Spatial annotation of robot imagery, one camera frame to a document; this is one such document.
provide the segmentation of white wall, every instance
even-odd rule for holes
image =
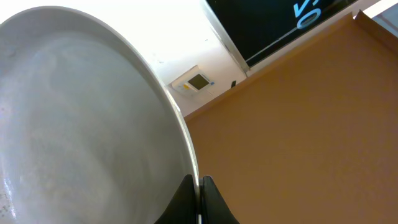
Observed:
[[[196,101],[173,91],[184,116],[246,78],[222,46],[201,11],[198,0],[35,0],[9,1],[0,8],[0,22],[36,6],[65,6],[91,14],[123,35],[168,85],[199,65],[216,82],[213,96]]]

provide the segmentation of white device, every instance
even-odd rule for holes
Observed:
[[[173,89],[187,96],[196,95],[214,85],[196,65],[172,82]]]

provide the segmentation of brown wall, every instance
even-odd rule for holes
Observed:
[[[188,128],[241,223],[398,223],[398,57],[353,21]]]

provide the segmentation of black screen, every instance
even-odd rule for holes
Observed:
[[[188,82],[193,87],[195,87],[197,90],[200,90],[201,88],[203,88],[203,87],[207,86],[207,84],[209,84],[209,82],[199,74],[195,75],[195,77],[193,77]]]
[[[357,0],[207,0],[251,67]]]

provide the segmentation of brown edge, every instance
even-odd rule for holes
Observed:
[[[235,94],[236,92],[246,88],[249,86],[252,82],[257,80],[258,78],[261,78],[263,75],[267,74],[269,71],[275,69],[278,65],[281,63],[287,61],[288,59],[292,58],[293,56],[299,54],[309,46],[313,45],[315,42],[318,42],[319,40],[324,39],[325,37],[329,36],[330,34],[334,33],[336,30],[340,29],[341,27],[345,26],[346,24],[353,22],[353,16],[351,13],[345,15],[343,18],[340,20],[336,21],[334,24],[330,25],[327,27],[325,30],[321,31],[319,34],[315,35],[314,37],[306,40],[302,45],[299,45],[298,47],[294,48],[291,50],[289,53],[285,54],[281,58],[278,58],[275,62],[271,63],[270,65],[266,66],[262,70],[258,71],[257,73],[253,74],[249,78],[243,80],[241,83],[238,83],[234,88],[231,88],[224,93],[222,93],[220,96],[217,96],[215,99],[211,100],[207,104],[203,105],[201,108],[197,109],[196,111],[186,115],[184,117],[185,122],[188,122],[195,118],[196,116],[202,114],[206,110],[210,109],[214,105],[217,105],[219,102],[223,101],[225,98]]]
[[[376,39],[395,55],[398,55],[398,37],[390,33],[376,21],[369,18],[363,11],[360,11],[355,18],[357,25],[367,32],[371,37]]]

